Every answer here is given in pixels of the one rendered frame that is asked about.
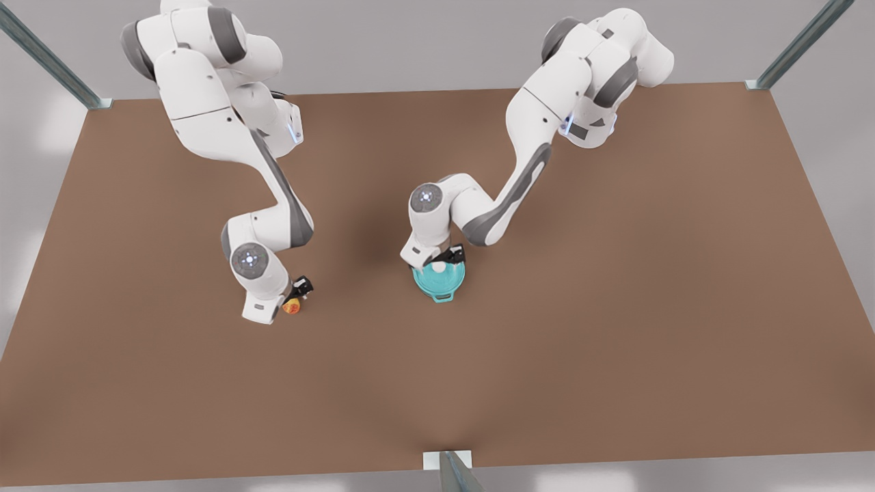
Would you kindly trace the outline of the silver frame post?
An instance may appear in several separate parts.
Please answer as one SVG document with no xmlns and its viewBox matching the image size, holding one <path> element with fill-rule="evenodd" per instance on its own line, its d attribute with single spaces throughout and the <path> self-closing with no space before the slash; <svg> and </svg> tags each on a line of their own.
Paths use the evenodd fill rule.
<svg viewBox="0 0 875 492">
<path fill-rule="evenodd" d="M 799 62 L 813 44 L 837 22 L 856 0 L 828 0 L 775 60 L 754 80 L 746 80 L 747 90 L 771 90 L 790 68 Z"/>
<path fill-rule="evenodd" d="M 472 472 L 469 450 L 423 452 L 422 469 L 440 473 L 440 492 L 485 492 Z"/>
<path fill-rule="evenodd" d="M 85 108 L 89 110 L 109 109 L 111 98 L 101 98 L 79 78 L 30 28 L 15 14 L 3 0 L 0 0 L 0 30 L 15 42 L 28 56 L 31 56 L 54 80 L 68 90 Z"/>
</svg>

